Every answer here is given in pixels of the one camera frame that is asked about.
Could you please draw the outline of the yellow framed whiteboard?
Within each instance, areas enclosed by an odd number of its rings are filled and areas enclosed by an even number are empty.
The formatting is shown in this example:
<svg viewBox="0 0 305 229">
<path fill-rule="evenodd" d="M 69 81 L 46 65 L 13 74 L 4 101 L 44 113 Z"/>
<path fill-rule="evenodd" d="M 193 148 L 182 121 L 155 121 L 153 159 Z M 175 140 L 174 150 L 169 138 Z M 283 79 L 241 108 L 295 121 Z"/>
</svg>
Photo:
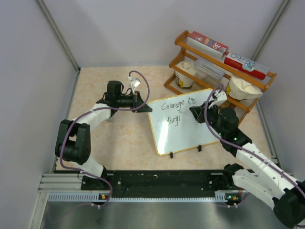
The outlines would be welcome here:
<svg viewBox="0 0 305 229">
<path fill-rule="evenodd" d="M 218 141 L 206 124 L 196 122 L 190 111 L 179 113 L 192 106 L 202 105 L 211 92 L 212 89 L 204 89 L 148 103 L 152 108 L 148 115 L 158 155 Z"/>
</svg>

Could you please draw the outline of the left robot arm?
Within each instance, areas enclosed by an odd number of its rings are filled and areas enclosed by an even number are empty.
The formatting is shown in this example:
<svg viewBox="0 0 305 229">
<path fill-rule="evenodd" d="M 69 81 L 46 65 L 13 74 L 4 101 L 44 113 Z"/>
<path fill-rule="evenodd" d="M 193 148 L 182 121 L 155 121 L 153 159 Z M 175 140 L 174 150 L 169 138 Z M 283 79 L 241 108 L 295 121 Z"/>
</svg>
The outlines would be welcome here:
<svg viewBox="0 0 305 229">
<path fill-rule="evenodd" d="M 108 178 L 106 168 L 91 155 L 91 132 L 123 108 L 130 108 L 134 113 L 152 112 L 153 109 L 145 104 L 140 92 L 135 90 L 139 84 L 138 78 L 130 79 L 131 92 L 123 93 L 123 84 L 120 81 L 109 81 L 102 99 L 98 100 L 86 115 L 60 123 L 55 155 L 89 173 L 88 177 L 92 177 L 91 183 L 97 189 L 105 188 Z"/>
</svg>

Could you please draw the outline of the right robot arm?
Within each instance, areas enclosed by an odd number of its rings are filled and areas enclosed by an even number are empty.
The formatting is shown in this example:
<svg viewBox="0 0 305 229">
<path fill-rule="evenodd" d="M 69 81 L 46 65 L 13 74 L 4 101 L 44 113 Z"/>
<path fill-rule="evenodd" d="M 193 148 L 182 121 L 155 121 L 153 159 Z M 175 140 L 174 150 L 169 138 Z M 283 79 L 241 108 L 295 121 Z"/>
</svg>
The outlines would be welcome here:
<svg viewBox="0 0 305 229">
<path fill-rule="evenodd" d="M 263 201 L 286 227 L 303 228 L 305 183 L 286 173 L 258 149 L 238 128 L 239 119 L 234 109 L 202 104 L 189 110 L 198 123 L 207 125 L 227 152 L 251 169 L 248 171 L 239 164 L 226 165 L 223 185 L 248 191 Z"/>
</svg>

